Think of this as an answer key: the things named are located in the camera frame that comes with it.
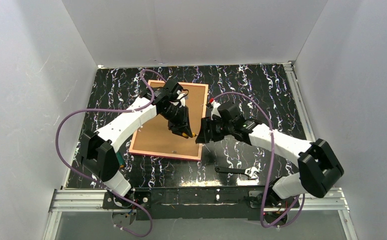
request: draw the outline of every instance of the black marble table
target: black marble table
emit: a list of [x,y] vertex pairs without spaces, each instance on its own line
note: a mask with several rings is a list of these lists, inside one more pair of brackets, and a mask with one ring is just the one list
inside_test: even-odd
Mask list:
[[[209,98],[224,92],[239,92],[254,99],[269,115],[274,128],[293,136],[306,139],[297,107],[284,68],[280,64],[178,66],[149,68],[166,79],[179,82],[209,85]],[[141,68],[99,69],[92,86],[88,108],[126,109],[146,87],[139,77]],[[157,79],[146,73],[147,80]],[[245,117],[253,117],[266,123],[264,116],[251,103],[236,96],[223,96],[219,100],[234,101]],[[97,130],[118,116],[117,113],[85,114],[82,131]],[[133,155],[128,153],[132,137],[123,144],[120,153],[126,161],[123,170],[135,188],[154,187],[205,187],[264,185],[269,170],[270,152],[236,141],[228,136],[220,142],[211,142],[202,148],[201,162],[164,157]],[[90,174],[80,164],[78,149],[73,167]],[[258,180],[248,180],[244,175],[217,173],[215,166],[249,168],[255,166],[261,172]],[[296,173],[298,169],[286,159],[276,156],[272,179]],[[94,183],[70,173],[66,188],[98,188]]]

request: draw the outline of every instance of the cork board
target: cork board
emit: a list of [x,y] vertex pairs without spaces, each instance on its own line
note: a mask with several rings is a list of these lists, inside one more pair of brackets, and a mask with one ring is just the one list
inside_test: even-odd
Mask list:
[[[164,86],[163,81],[149,80],[151,87]],[[179,82],[184,89],[189,90],[186,106],[189,108],[189,121],[192,133],[198,134],[201,128],[201,118],[206,116],[208,85],[199,83]],[[168,121],[161,115],[146,122],[142,128],[133,134],[129,153],[200,161],[202,144],[196,144],[195,138],[184,138],[169,130]]]

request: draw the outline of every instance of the black wrench handle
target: black wrench handle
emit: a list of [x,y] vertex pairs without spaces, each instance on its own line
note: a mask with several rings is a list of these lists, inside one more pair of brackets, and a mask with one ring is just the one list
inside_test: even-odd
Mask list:
[[223,174],[244,174],[245,175],[245,169],[238,169],[238,168],[229,168],[224,166],[216,166],[214,170],[217,173],[223,173]]

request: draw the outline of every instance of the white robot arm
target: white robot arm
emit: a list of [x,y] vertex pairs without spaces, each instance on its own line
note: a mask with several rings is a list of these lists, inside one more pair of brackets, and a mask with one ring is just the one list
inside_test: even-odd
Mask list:
[[[232,135],[249,145],[272,149],[269,127],[256,119],[245,119],[234,103],[213,101],[207,106],[211,108],[211,117],[201,120],[196,143],[217,142],[226,135]],[[304,193],[323,198],[344,174],[344,169],[325,140],[310,142],[277,130],[273,130],[273,136],[274,153],[297,165],[299,172],[270,183],[266,199],[272,204]]]
[[[163,87],[153,89],[154,101],[151,105],[140,111],[121,113],[96,132],[86,130],[81,135],[81,164],[121,196],[127,194],[131,185],[119,171],[118,151],[125,140],[144,123],[160,114],[168,120],[168,129],[172,133],[184,138],[195,136],[191,131],[183,87],[177,81],[169,80]],[[147,105],[151,98],[151,93],[146,90],[128,110]]]

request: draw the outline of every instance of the adjustable wrench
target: adjustable wrench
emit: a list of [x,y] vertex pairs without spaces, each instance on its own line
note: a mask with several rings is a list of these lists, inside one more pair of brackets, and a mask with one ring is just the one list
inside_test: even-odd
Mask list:
[[249,167],[247,169],[238,169],[238,168],[229,168],[229,167],[223,167],[223,166],[216,166],[214,170],[217,173],[224,173],[224,174],[243,174],[247,175],[249,180],[257,179],[258,173],[260,171],[255,167]]

